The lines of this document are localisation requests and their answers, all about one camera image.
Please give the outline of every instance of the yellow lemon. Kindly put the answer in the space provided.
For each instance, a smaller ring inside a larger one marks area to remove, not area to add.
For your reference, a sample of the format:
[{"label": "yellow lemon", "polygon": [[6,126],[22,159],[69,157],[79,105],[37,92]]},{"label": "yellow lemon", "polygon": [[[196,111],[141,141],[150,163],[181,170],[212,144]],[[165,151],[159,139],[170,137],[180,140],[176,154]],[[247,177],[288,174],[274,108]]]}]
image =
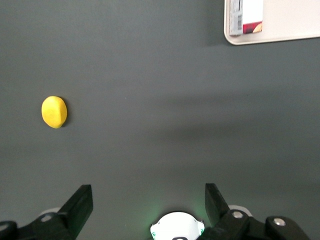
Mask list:
[{"label": "yellow lemon", "polygon": [[62,98],[49,96],[42,103],[41,113],[46,124],[58,129],[67,119],[67,106]]}]

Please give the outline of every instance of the white tray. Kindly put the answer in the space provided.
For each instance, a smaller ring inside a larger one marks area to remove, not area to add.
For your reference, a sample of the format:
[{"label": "white tray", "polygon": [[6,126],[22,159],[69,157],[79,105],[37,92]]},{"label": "white tray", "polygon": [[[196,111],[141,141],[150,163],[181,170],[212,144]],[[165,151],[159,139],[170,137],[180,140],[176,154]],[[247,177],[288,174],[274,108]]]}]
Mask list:
[{"label": "white tray", "polygon": [[224,36],[233,45],[320,37],[320,0],[264,0],[262,32],[229,35],[230,1],[224,0]]}]

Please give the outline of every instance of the metal bolt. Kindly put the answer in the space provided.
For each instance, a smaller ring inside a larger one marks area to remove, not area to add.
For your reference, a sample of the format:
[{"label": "metal bolt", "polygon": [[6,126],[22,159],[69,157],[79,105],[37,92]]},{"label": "metal bolt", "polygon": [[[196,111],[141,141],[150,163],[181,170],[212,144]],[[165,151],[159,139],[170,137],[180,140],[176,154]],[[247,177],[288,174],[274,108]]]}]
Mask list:
[{"label": "metal bolt", "polygon": [[283,227],[283,226],[286,225],[285,220],[283,220],[283,219],[281,219],[281,218],[275,218],[275,219],[273,219],[273,222],[274,222],[276,225],[281,226],[281,227]]},{"label": "metal bolt", "polygon": [[232,215],[236,218],[236,219],[242,219],[243,218],[243,214],[241,213],[241,212],[239,212],[239,211],[234,211],[233,213],[232,213]]},{"label": "metal bolt", "polygon": [[0,225],[0,232],[9,227],[9,224]]},{"label": "metal bolt", "polygon": [[52,216],[50,215],[45,215],[43,218],[41,218],[41,222],[46,222],[46,221],[49,221],[50,219],[52,219]]}]

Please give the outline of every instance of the yellow ball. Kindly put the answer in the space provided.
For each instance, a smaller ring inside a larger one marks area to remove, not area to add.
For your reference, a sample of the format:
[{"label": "yellow ball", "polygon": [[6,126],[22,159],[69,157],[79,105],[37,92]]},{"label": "yellow ball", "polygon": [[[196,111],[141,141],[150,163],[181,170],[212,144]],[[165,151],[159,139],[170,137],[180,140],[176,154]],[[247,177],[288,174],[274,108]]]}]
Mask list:
[{"label": "yellow ball", "polygon": [[58,129],[67,119],[67,106],[62,98],[49,96],[42,103],[41,113],[46,124]]}]

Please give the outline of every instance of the dark gray surface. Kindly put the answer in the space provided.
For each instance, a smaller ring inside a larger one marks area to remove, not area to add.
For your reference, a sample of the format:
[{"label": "dark gray surface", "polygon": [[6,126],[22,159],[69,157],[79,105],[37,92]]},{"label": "dark gray surface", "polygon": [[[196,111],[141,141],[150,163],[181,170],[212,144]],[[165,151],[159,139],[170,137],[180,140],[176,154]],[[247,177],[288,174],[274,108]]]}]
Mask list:
[{"label": "dark gray surface", "polygon": [[[207,220],[205,183],[319,239],[320,39],[232,46],[223,1],[1,1],[0,221],[92,184],[79,240]],[[42,101],[63,97],[65,127]]]}]

